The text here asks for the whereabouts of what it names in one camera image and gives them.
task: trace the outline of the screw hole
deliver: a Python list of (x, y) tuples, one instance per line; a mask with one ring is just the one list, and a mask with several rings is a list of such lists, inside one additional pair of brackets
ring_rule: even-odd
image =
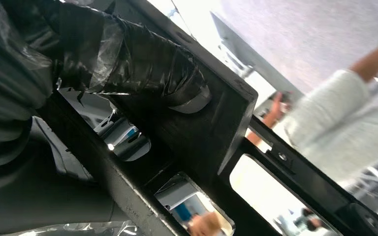
[(283, 153), (281, 153), (281, 152), (279, 152), (279, 158), (280, 158), (282, 161), (287, 161), (287, 157), (286, 157)]

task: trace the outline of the hand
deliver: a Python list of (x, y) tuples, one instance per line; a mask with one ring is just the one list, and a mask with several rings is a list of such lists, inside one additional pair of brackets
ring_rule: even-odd
[(282, 97), (283, 97), (283, 94), (281, 92), (278, 92), (275, 96), (275, 99), (273, 100), (272, 107), (270, 108), (269, 114), (271, 114), (276, 119), (280, 119), (283, 115), (283, 112), (281, 110)]

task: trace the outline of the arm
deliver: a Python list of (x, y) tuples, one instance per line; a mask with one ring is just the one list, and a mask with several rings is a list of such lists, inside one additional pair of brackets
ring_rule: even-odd
[[(280, 119), (280, 117), (282, 116), (281, 99), (282, 99), (282, 93), (278, 92), (278, 94), (275, 97), (275, 100), (273, 101), (273, 105), (270, 112), (267, 115), (265, 115), (265, 117), (261, 121), (263, 122), (263, 124), (265, 124), (269, 128), (273, 128), (273, 126), (275, 126), (278, 119)], [(259, 138), (251, 130), (248, 130), (248, 134), (246, 138), (256, 146), (258, 146), (261, 142), (261, 138)]]

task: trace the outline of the white dress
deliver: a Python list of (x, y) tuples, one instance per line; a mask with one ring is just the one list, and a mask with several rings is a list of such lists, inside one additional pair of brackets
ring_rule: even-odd
[(378, 108), (353, 116), (369, 99), (356, 73), (337, 71), (274, 131), (334, 181), (348, 180), (378, 162)]

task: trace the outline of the metal surface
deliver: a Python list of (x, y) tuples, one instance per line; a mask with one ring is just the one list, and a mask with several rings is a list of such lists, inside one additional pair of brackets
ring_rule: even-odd
[[(245, 82), (148, 2), (117, 3), (116, 14), (143, 23), (198, 57), (213, 94), (211, 104), (189, 116), (138, 97), (111, 96), (114, 105), (152, 142), (148, 154), (129, 163), (119, 161), (57, 92), (39, 113), (147, 236), (188, 235), (152, 196), (180, 171), (235, 223), (234, 235), (278, 235), (231, 187), (229, 175), (243, 154), (253, 158), (338, 232), (345, 236), (370, 235), (359, 227), (364, 220), (370, 228), (367, 219), (350, 210), (351, 204), (359, 202), (258, 119), (253, 118), (250, 126), (272, 143), (272, 151), (262, 153), (243, 137), (256, 96)], [(224, 107), (233, 111), (228, 113)], [(371, 222), (378, 222), (378, 215), (368, 209), (364, 212), (373, 219)]]
[(153, 196), (129, 177), (115, 154), (58, 92), (37, 111), (146, 236), (188, 235)]
[(244, 153), (249, 154), (338, 233), (347, 236), (377, 235), (369, 233), (368, 228), (359, 227), (358, 225), (363, 224), (367, 219), (359, 218), (359, 214), (348, 209), (351, 205), (358, 205), (365, 209), (367, 217), (370, 216), (378, 221), (376, 213), (363, 206), (300, 153), (291, 148), (258, 118), (253, 117), (250, 125), (251, 129), (263, 140), (272, 143), (272, 150), (261, 154), (253, 144), (245, 140), (240, 146)]

